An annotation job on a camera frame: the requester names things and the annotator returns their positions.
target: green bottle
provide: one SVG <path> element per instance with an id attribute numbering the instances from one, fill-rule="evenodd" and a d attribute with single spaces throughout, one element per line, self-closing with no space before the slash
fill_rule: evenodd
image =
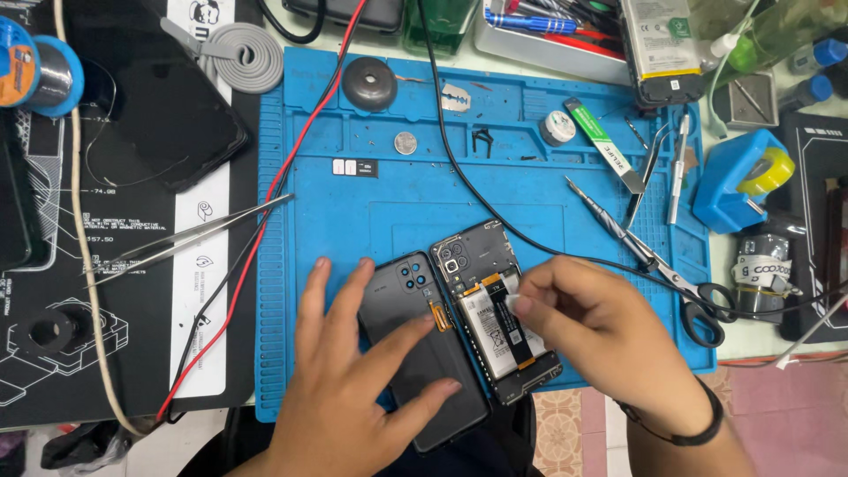
<path id="1" fill-rule="evenodd" d="M 754 18 L 718 77 L 721 87 L 764 70 L 848 23 L 848 0 L 780 0 Z"/>
<path id="2" fill-rule="evenodd" d="M 479 0 L 425 0 L 424 15 L 436 56 L 453 56 L 460 49 L 478 3 Z M 407 51 L 427 55 L 418 0 L 406 0 L 403 41 Z"/>

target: blue screwdriver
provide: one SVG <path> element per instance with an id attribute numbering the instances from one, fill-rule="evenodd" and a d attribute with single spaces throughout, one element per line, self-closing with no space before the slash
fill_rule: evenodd
<path id="1" fill-rule="evenodd" d="M 508 28 L 512 30 L 530 30 L 538 33 L 559 33 L 562 35 L 571 35 L 577 29 L 577 23 L 574 20 L 564 20 L 550 17 L 536 16 L 520 16 L 520 15 L 504 15 L 493 14 L 486 7 L 486 21 L 491 26 L 499 28 Z"/>

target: wrist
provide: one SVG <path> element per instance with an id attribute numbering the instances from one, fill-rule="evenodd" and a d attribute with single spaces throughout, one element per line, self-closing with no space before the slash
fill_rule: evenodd
<path id="1" fill-rule="evenodd" d="M 713 409 L 710 397 L 693 376 L 692 383 L 661 407 L 639 407 L 645 425 L 665 435 L 699 435 L 710 427 Z"/>

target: black flex cable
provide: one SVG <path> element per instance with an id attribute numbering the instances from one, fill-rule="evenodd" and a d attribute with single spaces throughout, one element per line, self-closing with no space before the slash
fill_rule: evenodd
<path id="1" fill-rule="evenodd" d="M 321 34 L 321 28 L 324 26 L 324 15 L 326 14 L 326 0 L 318 0 L 318 11 L 315 12 L 315 25 L 309 33 L 303 36 L 294 35 L 291 31 L 286 30 L 286 27 L 280 23 L 280 20 L 276 19 L 271 9 L 265 4 L 265 0 L 256 0 L 256 5 L 262 10 L 262 14 L 268 19 L 268 23 L 274 27 L 274 30 L 280 32 L 283 38 L 292 43 L 297 43 L 298 45 L 312 43 Z"/>
<path id="2" fill-rule="evenodd" d="M 465 173 L 462 172 L 460 165 L 456 162 L 456 158 L 454 157 L 454 153 L 453 153 L 453 151 L 451 151 L 450 144 L 448 143 L 448 134 L 444 130 L 444 115 L 442 114 L 442 103 L 441 103 L 442 93 L 439 90 L 440 81 L 438 79 L 438 69 L 436 68 L 436 57 L 433 54 L 433 50 L 432 50 L 432 40 L 430 39 L 430 29 L 429 29 L 429 27 L 427 27 L 427 18 L 424 15 L 423 1 L 417 0 L 417 2 L 418 2 L 418 13 L 421 16 L 421 24 L 423 25 L 423 29 L 424 29 L 424 39 L 427 42 L 427 53 L 430 56 L 430 67 L 432 69 L 433 85 L 436 88 L 436 112 L 438 114 L 438 128 L 439 128 L 439 131 L 442 133 L 442 143 L 444 143 L 444 150 L 448 155 L 448 159 L 450 160 L 450 164 L 454 167 L 456 174 L 460 177 L 460 179 L 462 179 L 462 182 L 468 187 L 468 189 L 471 191 L 471 193 L 474 194 L 475 197 L 477 197 L 477 200 L 480 201 L 480 204 L 485 206 L 486 209 L 488 209 L 489 213 L 491 213 L 494 216 L 494 218 L 498 219 L 501 223 L 503 223 L 504 227 L 508 228 L 510 230 L 510 232 L 514 233 L 519 239 L 524 240 L 525 242 L 532 245 L 533 247 L 536 247 L 537 249 L 542 250 L 543 252 L 547 252 L 551 255 L 570 256 L 570 257 L 579 258 L 579 259 L 586 260 L 586 261 L 592 261 L 594 263 L 598 263 L 598 264 L 601 264 L 601 265 L 606 265 L 608 267 L 618 268 L 619 270 L 623 270 L 625 272 L 631 272 L 631 273 L 638 275 L 638 276 L 640 276 L 640 277 L 642 277 L 646 280 L 649 280 L 653 283 L 656 283 L 656 284 L 658 284 L 662 287 L 670 289 L 673 292 L 679 293 L 679 294 L 685 296 L 686 298 L 688 298 L 689 300 L 692 300 L 695 303 L 698 303 L 699 305 L 708 306 L 713 310 L 726 311 L 726 312 L 730 313 L 731 316 L 736 316 L 736 317 L 757 317 L 757 316 L 762 316 L 762 315 L 776 315 L 776 314 L 779 314 L 779 313 L 785 313 L 787 311 L 799 310 L 799 309 L 803 308 L 804 306 L 811 305 L 812 303 L 815 303 L 815 302 L 820 301 L 824 298 L 827 298 L 830 295 L 835 295 L 835 294 L 839 293 L 840 290 L 842 290 L 843 287 L 848 286 L 848 280 L 845 280 L 844 282 L 840 283 L 839 286 L 837 286 L 835 289 L 830 290 L 829 292 L 822 293 L 821 295 L 813 296 L 809 300 L 801 301 L 795 306 L 787 306 L 786 308 L 780 308 L 780 309 L 774 310 L 774 311 L 758 311 L 758 312 L 739 311 L 739 310 L 735 310 L 733 308 L 727 308 L 726 306 L 716 305 L 716 304 L 714 304 L 710 301 L 707 301 L 707 300 L 700 298 L 699 296 L 691 294 L 688 290 L 680 289 L 680 288 L 674 286 L 673 284 L 667 282 L 666 280 L 654 277 L 654 276 L 649 275 L 647 273 L 642 273 L 641 271 L 639 271 L 635 268 L 631 268 L 631 267 L 628 267 L 626 265 L 622 265 L 621 263 L 615 263 L 614 261 L 608 261 L 608 260 L 589 257 L 589 256 L 567 254 L 565 252 L 560 252 L 559 250 L 551 249 L 550 247 L 542 245 L 539 242 L 533 240 L 532 238 L 529 238 L 527 235 L 523 234 L 521 231 L 519 231 L 517 228 L 515 228 L 512 224 L 510 224 L 508 221 L 506 221 L 506 219 L 504 219 L 504 217 L 502 217 L 502 215 L 498 213 L 498 211 L 474 188 L 474 186 L 471 185 L 471 181 L 468 180 Z"/>

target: screwdriver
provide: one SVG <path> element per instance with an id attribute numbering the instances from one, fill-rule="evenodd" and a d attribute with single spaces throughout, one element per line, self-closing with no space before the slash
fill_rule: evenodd
<path id="1" fill-rule="evenodd" d="M 630 236 L 624 231 L 622 226 L 618 225 L 618 222 L 610 216 L 610 214 L 604 210 L 603 207 L 598 205 L 594 200 L 592 200 L 588 195 L 586 195 L 580 188 L 572 182 L 568 176 L 563 176 L 568 181 L 568 187 L 572 188 L 572 190 L 580 196 L 580 199 L 583 200 L 583 203 L 586 204 L 586 208 L 589 209 L 589 212 L 592 212 L 594 218 L 598 221 L 598 223 L 610 234 L 612 237 L 619 239 L 622 241 L 625 247 L 630 249 L 634 255 L 636 255 L 636 261 L 639 263 L 639 268 L 645 272 L 650 273 L 656 270 L 659 267 L 659 264 L 656 262 L 656 259 L 649 258 L 644 254 L 642 249 L 640 249 L 630 238 Z"/>

